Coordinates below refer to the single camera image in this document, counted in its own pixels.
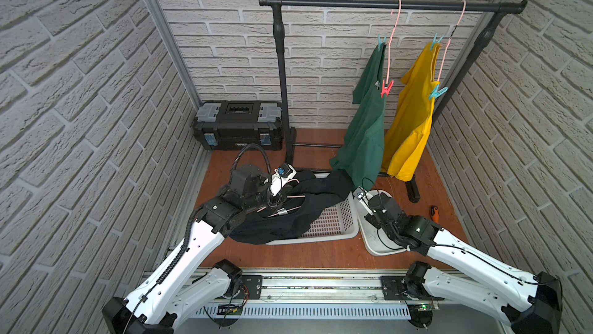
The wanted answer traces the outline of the black t-shirt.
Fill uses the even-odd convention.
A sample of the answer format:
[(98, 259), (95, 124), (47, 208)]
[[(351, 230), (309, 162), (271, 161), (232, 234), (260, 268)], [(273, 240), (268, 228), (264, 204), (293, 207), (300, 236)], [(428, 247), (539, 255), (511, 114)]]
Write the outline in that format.
[(299, 210), (274, 218), (262, 218), (256, 212), (248, 214), (230, 238), (255, 245), (300, 238), (324, 209), (345, 201), (354, 189), (344, 170), (334, 170), (325, 178), (317, 178), (310, 170), (298, 171), (290, 185), (293, 185), (293, 191), (289, 196), (306, 196)]

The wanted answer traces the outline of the white perforated laundry basket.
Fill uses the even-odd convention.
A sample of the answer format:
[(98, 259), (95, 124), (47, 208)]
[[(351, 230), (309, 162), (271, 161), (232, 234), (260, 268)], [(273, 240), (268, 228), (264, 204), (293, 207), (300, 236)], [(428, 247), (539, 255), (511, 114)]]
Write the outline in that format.
[[(317, 178), (325, 178), (330, 173), (314, 173)], [(320, 241), (336, 241), (353, 238), (358, 233), (356, 225), (355, 206), (353, 205), (352, 193), (345, 201), (322, 211), (310, 230), (300, 238), (271, 241), (267, 245), (303, 244)]]

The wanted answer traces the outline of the pink hanger of black shirt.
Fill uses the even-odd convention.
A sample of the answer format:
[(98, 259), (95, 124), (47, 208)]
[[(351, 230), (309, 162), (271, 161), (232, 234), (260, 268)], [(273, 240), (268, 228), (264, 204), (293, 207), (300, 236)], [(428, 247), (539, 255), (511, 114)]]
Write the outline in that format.
[(305, 195), (288, 196), (287, 199), (285, 199), (285, 201), (278, 207), (275, 207), (274, 209), (263, 207), (256, 211), (256, 215), (259, 215), (262, 218), (274, 218), (277, 216), (288, 215), (295, 212), (296, 210), (299, 210), (305, 198)]

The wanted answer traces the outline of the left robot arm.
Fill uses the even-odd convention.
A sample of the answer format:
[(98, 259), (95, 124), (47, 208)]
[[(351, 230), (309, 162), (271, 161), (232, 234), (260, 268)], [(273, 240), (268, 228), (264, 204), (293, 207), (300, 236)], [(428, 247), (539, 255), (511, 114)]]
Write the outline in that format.
[(239, 291), (242, 269), (222, 260), (193, 283), (197, 267), (241, 225), (248, 214), (275, 210), (296, 184), (288, 163), (264, 171), (235, 161), (229, 182), (213, 199), (191, 212), (185, 235), (170, 255), (125, 298), (114, 297), (103, 307), (111, 333), (173, 333), (215, 298)]

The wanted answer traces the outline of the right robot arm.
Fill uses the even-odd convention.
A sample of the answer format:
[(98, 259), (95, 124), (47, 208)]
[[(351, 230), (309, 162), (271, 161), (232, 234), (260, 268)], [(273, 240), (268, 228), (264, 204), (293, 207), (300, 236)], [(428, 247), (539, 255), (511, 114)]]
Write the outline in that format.
[(358, 210), (391, 252), (416, 252), (464, 275), (452, 276), (430, 264), (411, 264), (400, 284), (410, 299), (444, 298), (482, 312), (515, 333), (557, 333), (562, 287), (547, 272), (537, 274), (472, 247), (433, 220), (408, 215), (386, 192), (355, 190)]

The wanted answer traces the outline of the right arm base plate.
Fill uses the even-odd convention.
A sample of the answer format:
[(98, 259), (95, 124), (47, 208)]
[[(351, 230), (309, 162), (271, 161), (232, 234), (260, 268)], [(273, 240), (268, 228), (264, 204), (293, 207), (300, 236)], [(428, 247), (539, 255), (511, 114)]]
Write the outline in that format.
[(385, 301), (431, 299), (431, 295), (418, 278), (383, 275), (380, 277), (380, 283)]

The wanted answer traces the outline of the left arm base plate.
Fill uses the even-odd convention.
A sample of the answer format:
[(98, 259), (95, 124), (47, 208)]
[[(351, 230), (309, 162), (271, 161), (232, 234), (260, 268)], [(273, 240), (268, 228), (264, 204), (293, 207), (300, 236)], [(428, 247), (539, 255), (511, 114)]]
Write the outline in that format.
[(241, 282), (234, 284), (233, 296), (223, 295), (219, 299), (232, 300), (234, 303), (242, 302), (247, 299), (259, 300), (263, 288), (262, 275), (243, 275)]

